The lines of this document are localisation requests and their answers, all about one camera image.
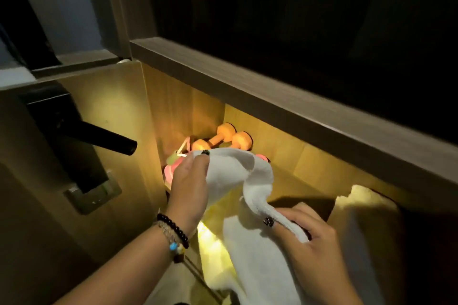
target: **pink object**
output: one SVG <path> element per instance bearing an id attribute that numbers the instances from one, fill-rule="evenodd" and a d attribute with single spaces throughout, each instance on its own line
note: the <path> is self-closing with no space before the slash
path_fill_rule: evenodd
<path id="1" fill-rule="evenodd" d="M 165 175 L 165 180 L 172 184 L 173 181 L 173 173 L 175 172 L 175 169 L 178 167 L 178 165 L 181 164 L 181 162 L 185 159 L 185 157 L 179 157 L 175 163 L 172 165 L 166 165 L 164 168 L 164 175 Z"/>
<path id="2" fill-rule="evenodd" d="M 265 161 L 268 162 L 268 163 L 270 163 L 269 158 L 267 158 L 267 157 L 266 157 L 265 155 L 263 155 L 263 154 L 256 154 L 255 156 L 256 156 L 256 157 L 259 157 L 259 158 L 261 158 L 261 159 L 263 159 L 263 160 L 265 160 Z"/>

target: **black beaded bracelet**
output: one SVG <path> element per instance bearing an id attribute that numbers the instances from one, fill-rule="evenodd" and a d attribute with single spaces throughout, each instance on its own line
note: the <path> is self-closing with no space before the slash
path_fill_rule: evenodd
<path id="1" fill-rule="evenodd" d="M 166 215 L 163 215 L 162 213 L 157 214 L 157 220 L 158 221 L 163 221 L 165 224 L 167 224 L 169 227 L 172 228 L 172 230 L 175 232 L 175 234 L 178 235 L 180 238 L 181 242 L 183 243 L 184 248 L 189 247 L 189 240 L 186 234 L 178 227 L 170 218 L 168 218 Z"/>

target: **green object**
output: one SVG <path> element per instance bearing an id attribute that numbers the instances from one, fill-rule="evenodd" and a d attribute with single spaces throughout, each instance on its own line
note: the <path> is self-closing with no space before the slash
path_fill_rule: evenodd
<path id="1" fill-rule="evenodd" d="M 180 157 L 179 155 L 177 155 L 176 153 L 178 152 L 178 150 L 176 149 L 168 158 L 167 158 L 167 165 L 173 165 L 173 163 L 176 162 L 176 160 Z"/>

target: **white towel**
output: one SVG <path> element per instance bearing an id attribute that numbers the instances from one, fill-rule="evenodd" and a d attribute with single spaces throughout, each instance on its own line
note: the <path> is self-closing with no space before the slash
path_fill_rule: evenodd
<path id="1" fill-rule="evenodd" d="M 301 227 L 267 204 L 273 183 L 270 164 L 247 151 L 213 149 L 210 151 L 207 183 L 208 207 L 243 184 L 237 214 L 226 217 L 223 222 L 223 246 L 217 244 L 219 241 L 214 241 L 218 248 L 208 246 L 208 241 L 204 244 L 202 232 L 206 227 L 199 228 L 203 264 L 205 259 L 208 261 L 207 267 L 203 265 L 204 278 L 209 287 L 232 289 L 242 305 L 311 304 L 295 280 L 282 250 L 269 236 L 270 228 L 262 223 L 266 216 L 271 216 L 292 231 L 299 241 L 308 241 Z M 236 275 L 228 262 L 224 262 L 227 252 Z M 221 266 L 220 272 L 214 271 L 216 266 Z"/>

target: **towel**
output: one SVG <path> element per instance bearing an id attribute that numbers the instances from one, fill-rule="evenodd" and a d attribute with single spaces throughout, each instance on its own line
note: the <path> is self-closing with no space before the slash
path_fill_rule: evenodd
<path id="1" fill-rule="evenodd" d="M 193 157 L 200 153 L 191 152 Z M 272 183 L 272 167 L 254 154 L 234 148 L 210 151 L 207 184 L 208 211 L 212 212 L 206 215 L 210 217 L 209 227 L 200 224 L 198 231 L 204 279 L 215 290 L 235 291 L 241 305 L 312 304 L 272 239 L 270 228 L 262 223 L 271 216 L 299 241 L 308 241 L 301 227 L 267 203 Z M 212 217 L 216 221 L 228 209 L 221 199 L 231 195 L 227 203 L 235 204 L 233 214 L 223 216 L 222 227 L 212 228 Z"/>

